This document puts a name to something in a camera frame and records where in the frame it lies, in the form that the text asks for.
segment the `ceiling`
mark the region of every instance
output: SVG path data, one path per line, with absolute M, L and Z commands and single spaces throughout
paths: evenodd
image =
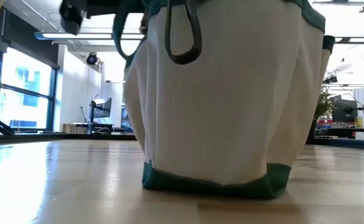
M 61 0 L 7 0 L 4 6 L 15 15 L 44 32 L 62 32 L 58 7 Z M 337 37 L 363 36 L 364 12 L 362 6 L 330 6 L 313 4 L 327 20 L 326 34 Z M 114 15 L 85 19 L 81 32 L 111 32 Z M 131 14 L 126 23 L 128 32 L 138 32 L 142 14 Z M 115 51 L 114 43 L 106 40 L 75 42 L 77 51 Z M 327 69 L 328 75 L 350 83 L 364 82 L 364 45 L 336 45 Z

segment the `window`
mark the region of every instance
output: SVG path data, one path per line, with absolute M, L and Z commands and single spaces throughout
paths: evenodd
M 17 50 L 0 53 L 0 121 L 16 130 L 52 130 L 55 70 Z
M 3 56 L 3 84 L 49 95 L 52 68 L 14 49 Z

